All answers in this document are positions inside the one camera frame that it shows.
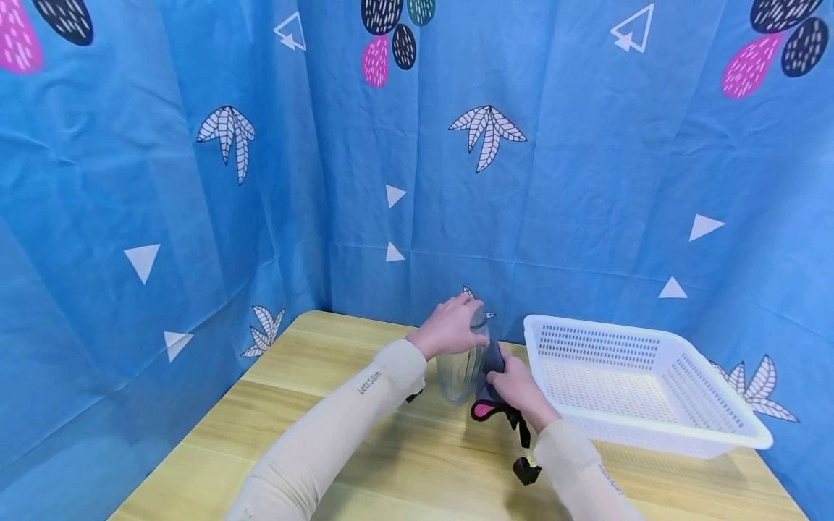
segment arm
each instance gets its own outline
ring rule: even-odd
[[[504,349],[501,355],[505,371],[490,373],[487,379],[539,434],[533,457],[573,520],[642,521],[643,516],[605,471],[600,453],[550,405],[525,363]]]
[[[426,358],[408,340],[296,422],[255,464],[227,521],[308,521],[368,432],[425,385]]]
[[[605,471],[594,445],[549,403],[546,407],[550,412],[531,414],[553,418],[544,429],[531,421],[540,431],[533,455],[574,521],[641,521],[643,516]]]

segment beige arm sleeve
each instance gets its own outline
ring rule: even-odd
[[[407,340],[299,419],[255,464],[226,521],[309,521],[364,437],[425,385],[426,361]]]
[[[617,488],[600,453],[567,420],[547,426],[533,452],[574,521],[641,521],[643,516]]]

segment basket rim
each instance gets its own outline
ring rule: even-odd
[[[752,428],[754,429],[755,434],[733,434],[733,433],[721,433],[718,431],[713,431],[705,428],[698,428],[698,427],[688,427],[685,425],[675,425],[673,423],[666,423],[657,420],[649,420],[643,418],[633,418],[631,416],[626,416],[624,414],[616,414],[616,413],[606,413],[603,411],[598,411],[594,409],[588,408],[581,408],[575,407],[572,405],[566,405],[563,403],[554,403],[553,400],[547,396],[545,393],[545,397],[547,401],[550,402],[563,416],[570,419],[570,417],[577,417],[577,418],[586,418],[595,421],[601,421],[605,423],[610,423],[613,425],[623,425],[626,427],[633,427],[633,428],[643,428],[645,430],[655,431],[658,433],[667,433],[667,434],[677,434],[680,436],[685,436],[687,438],[696,439],[699,441],[705,442],[712,442],[712,443],[725,443],[725,444],[732,444],[739,447],[745,448],[755,448],[759,450],[765,450],[770,448],[773,445],[773,435],[771,431],[765,426],[765,424],[756,416],[753,412],[753,409],[750,407],[747,402],[745,402],[736,391],[730,386],[730,384],[723,378],[721,375],[718,374],[717,371],[713,370],[710,366],[709,361],[704,358],[695,346],[692,345],[688,340],[681,337],[680,335],[663,331],[660,329],[648,329],[648,328],[636,328],[633,326],[626,326],[620,325],[616,323],[606,323],[606,322],[591,322],[588,320],[578,320],[575,318],[567,318],[567,317],[556,317],[550,315],[538,315],[538,314],[531,314],[527,315],[524,318],[524,336],[525,336],[525,344],[527,349],[527,356],[530,359],[530,371],[533,373],[533,379],[536,382],[536,385],[539,386],[543,391],[546,388],[545,385],[545,375],[542,372],[542,365],[539,355],[538,343],[535,340],[535,335],[533,333],[534,323],[536,321],[547,320],[551,318],[556,318],[561,322],[568,322],[576,324],[577,327],[585,325],[585,326],[606,326],[611,327],[615,326],[618,329],[621,329],[623,332],[633,332],[633,333],[653,333],[654,335],[663,335],[663,336],[673,336],[676,339],[683,342],[683,347],[686,350],[687,354],[692,359],[693,363],[696,363],[699,368],[706,368],[710,367],[710,371],[702,371],[705,374],[705,377],[710,380],[710,384],[719,391],[721,397],[725,399],[727,402],[731,403],[735,406],[735,409],[741,413],[742,419],[749,423]]]

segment white plastic basket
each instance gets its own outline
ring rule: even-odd
[[[533,378],[588,438],[703,459],[773,445],[750,406],[673,333],[542,315],[524,330]]]

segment wooden table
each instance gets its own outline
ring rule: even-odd
[[[409,328],[312,312],[299,317],[111,517],[220,521],[260,455],[305,411]],[[506,344],[525,356],[522,346]],[[544,478],[524,487],[506,421],[426,390],[370,434],[314,519],[567,520]],[[807,521],[752,450],[712,461],[597,443],[605,466],[648,521]]]

